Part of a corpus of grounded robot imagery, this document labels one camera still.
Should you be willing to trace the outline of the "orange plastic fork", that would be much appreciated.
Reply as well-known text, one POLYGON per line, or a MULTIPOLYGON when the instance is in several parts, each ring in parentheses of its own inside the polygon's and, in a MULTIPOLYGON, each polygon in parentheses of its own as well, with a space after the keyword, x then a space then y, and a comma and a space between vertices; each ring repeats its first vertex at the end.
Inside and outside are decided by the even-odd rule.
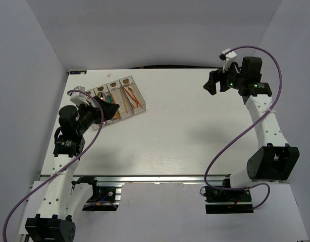
POLYGON ((137 106, 140 106, 139 100, 137 99, 137 96, 134 93, 134 90, 132 88, 124 88, 125 92, 130 96, 130 98, 136 103, 137 106))
POLYGON ((134 95, 134 96, 136 97, 136 99, 138 100, 137 96, 136 96, 135 93, 134 93, 134 90, 133 90, 131 87, 128 87, 128 91, 129 91, 132 95, 134 95))
POLYGON ((128 94, 128 96, 136 103, 136 105, 139 106, 139 101, 136 99, 136 97, 132 95, 126 88, 123 89, 128 94))

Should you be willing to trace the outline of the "teal plastic spoon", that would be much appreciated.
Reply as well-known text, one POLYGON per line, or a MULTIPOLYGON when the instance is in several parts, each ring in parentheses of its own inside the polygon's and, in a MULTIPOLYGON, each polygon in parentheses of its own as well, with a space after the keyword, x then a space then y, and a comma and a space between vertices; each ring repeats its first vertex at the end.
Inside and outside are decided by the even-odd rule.
POLYGON ((112 97, 110 95, 106 96, 106 102, 107 103, 113 103, 112 97))

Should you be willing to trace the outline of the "orange plastic chopstick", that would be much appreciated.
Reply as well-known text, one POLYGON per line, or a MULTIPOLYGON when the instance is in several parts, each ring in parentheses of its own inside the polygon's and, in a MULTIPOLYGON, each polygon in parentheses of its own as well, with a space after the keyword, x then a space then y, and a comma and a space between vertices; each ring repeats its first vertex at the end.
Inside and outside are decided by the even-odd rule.
POLYGON ((117 103, 117 101, 116 101, 116 99, 115 99, 115 96, 113 95, 113 93, 112 92, 110 92, 110 95, 111 95, 111 97, 112 97, 112 101, 113 101, 113 104, 116 104, 117 105, 117 111, 119 110, 119 108, 120 108, 120 105, 117 103))
POLYGON ((122 98, 122 103, 124 104, 124 107, 125 107, 125 112, 128 113, 127 105, 125 102, 125 97, 124 97, 124 94, 123 94, 121 89, 120 89, 120 94, 121 94, 121 98, 122 98))

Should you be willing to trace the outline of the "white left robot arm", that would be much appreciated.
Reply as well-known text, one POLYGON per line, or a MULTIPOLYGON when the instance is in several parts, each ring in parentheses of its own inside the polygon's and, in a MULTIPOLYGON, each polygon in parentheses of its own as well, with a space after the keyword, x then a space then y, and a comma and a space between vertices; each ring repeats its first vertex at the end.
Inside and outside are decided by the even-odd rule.
POLYGON ((93 177, 73 180, 85 148, 84 133, 92 125, 112 119, 119 105, 95 96, 92 100, 72 98, 72 105, 59 110, 59 127, 54 136, 53 170, 42 203, 25 229, 33 241, 73 241, 73 217, 80 210, 105 202, 93 177))

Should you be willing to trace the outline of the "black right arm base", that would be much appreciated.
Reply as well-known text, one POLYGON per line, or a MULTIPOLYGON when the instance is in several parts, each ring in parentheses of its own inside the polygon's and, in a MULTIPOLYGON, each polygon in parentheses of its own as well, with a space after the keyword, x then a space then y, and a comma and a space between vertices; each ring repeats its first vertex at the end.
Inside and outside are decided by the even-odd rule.
POLYGON ((249 190, 225 191, 208 186, 200 189, 205 197, 206 214, 249 214, 253 213, 253 205, 249 190))

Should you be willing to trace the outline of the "silver metal spoon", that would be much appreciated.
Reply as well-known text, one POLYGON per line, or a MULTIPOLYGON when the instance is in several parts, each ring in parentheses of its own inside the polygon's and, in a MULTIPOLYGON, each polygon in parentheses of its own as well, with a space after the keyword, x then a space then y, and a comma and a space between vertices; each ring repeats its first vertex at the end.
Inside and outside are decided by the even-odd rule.
POLYGON ((97 96, 98 96, 101 100, 103 100, 103 101, 105 101, 105 102, 107 101, 106 96, 105 96, 102 92, 98 92, 97 96))

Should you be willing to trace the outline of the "blue label sticker left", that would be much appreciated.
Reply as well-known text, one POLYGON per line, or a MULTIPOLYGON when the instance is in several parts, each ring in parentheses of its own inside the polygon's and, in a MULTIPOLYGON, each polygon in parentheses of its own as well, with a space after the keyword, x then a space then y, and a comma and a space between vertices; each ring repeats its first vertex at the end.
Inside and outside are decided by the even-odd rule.
POLYGON ((70 75, 85 75, 87 70, 71 70, 69 72, 70 75))

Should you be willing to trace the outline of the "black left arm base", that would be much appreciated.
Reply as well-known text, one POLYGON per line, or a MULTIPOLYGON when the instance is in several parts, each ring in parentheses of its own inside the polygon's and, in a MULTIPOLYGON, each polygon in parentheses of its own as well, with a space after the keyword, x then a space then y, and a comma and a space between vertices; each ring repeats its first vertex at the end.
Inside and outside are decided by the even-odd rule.
POLYGON ((115 212, 121 199, 122 184, 92 180, 92 196, 83 211, 115 212))

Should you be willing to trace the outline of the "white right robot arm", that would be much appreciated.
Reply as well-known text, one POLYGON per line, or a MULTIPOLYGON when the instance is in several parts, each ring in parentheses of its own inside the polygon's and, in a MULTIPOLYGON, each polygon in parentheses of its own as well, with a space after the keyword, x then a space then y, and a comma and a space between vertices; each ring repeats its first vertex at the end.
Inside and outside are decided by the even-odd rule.
POLYGON ((244 57, 242 65, 230 55, 221 55, 224 65, 211 71, 204 89, 211 95, 236 89, 249 111, 257 137, 258 150, 248 159, 246 168, 227 176, 221 188, 222 197, 235 200, 240 188, 253 187, 258 182, 287 180, 299 158, 299 149, 285 139, 272 107, 272 91, 261 82, 262 59, 244 57))

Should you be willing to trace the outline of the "clear four-compartment organizer tray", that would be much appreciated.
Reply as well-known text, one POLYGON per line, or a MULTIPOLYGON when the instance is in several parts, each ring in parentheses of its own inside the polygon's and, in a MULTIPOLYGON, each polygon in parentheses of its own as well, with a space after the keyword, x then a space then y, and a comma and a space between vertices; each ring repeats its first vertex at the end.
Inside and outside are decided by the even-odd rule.
POLYGON ((92 89, 86 90, 86 93, 91 95, 92 97, 97 96, 98 92, 102 92, 105 96, 110 95, 110 92, 113 93, 117 103, 120 105, 119 110, 117 111, 120 115, 117 119, 111 119, 105 121, 107 125, 113 124, 117 121, 129 118, 133 115, 139 114, 143 111, 146 111, 146 102, 140 93, 134 79, 132 76, 124 77, 107 84, 103 84, 92 89), (128 96, 128 94, 124 91, 123 88, 131 87, 134 90, 135 95, 137 96, 141 106, 137 106, 136 103, 128 96), (125 102, 127 105, 128 113, 125 112, 124 104, 122 103, 122 98, 120 94, 120 89, 122 90, 125 102))

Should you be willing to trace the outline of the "orange plastic spoon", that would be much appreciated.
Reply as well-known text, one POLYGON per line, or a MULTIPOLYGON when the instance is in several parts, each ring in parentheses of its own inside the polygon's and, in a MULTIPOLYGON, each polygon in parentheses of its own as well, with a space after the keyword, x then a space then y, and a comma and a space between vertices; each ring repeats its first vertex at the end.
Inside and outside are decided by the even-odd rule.
POLYGON ((117 118, 119 118, 119 117, 120 117, 119 113, 116 112, 115 115, 113 116, 113 119, 117 119, 117 118))

